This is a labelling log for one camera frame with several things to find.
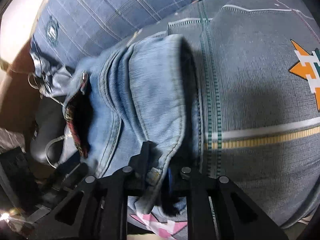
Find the light blue denim jeans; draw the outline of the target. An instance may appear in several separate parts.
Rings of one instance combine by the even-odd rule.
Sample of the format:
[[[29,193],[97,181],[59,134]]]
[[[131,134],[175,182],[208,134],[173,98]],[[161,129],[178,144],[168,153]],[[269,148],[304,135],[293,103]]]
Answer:
[[[182,35],[116,45],[79,62],[63,114],[81,159],[103,178],[150,142],[146,189],[130,205],[150,213],[173,158],[194,164],[201,117],[191,48]]]

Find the black leather stool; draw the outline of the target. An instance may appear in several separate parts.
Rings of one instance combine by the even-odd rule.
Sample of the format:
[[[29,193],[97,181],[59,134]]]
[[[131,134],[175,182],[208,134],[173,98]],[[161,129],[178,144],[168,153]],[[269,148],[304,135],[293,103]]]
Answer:
[[[37,130],[30,143],[30,154],[39,163],[56,166],[63,150],[66,121],[62,106],[44,97],[35,114]]]

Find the brown upholstered headboard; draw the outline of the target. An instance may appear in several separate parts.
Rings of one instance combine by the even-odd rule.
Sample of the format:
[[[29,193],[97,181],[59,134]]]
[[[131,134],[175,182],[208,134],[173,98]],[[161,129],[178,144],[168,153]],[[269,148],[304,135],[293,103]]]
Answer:
[[[28,81],[28,76],[35,70],[29,51],[28,40],[1,82],[1,128],[11,132],[28,132],[39,106],[39,92]]]

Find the grey patterned bed sheet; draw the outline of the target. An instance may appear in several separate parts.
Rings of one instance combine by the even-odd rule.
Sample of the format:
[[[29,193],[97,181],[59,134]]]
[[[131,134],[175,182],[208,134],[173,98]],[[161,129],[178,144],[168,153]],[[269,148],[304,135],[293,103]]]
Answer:
[[[319,211],[319,27],[302,0],[199,0],[136,33],[182,34],[194,46],[201,94],[199,168],[236,183],[234,228],[218,239],[287,239]]]

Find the blue plaid pillow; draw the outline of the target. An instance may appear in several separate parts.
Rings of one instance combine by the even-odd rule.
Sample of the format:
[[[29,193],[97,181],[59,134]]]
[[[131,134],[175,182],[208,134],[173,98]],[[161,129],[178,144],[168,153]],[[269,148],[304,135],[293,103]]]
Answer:
[[[48,0],[31,39],[38,73],[51,66],[75,67],[144,26],[196,0]]]

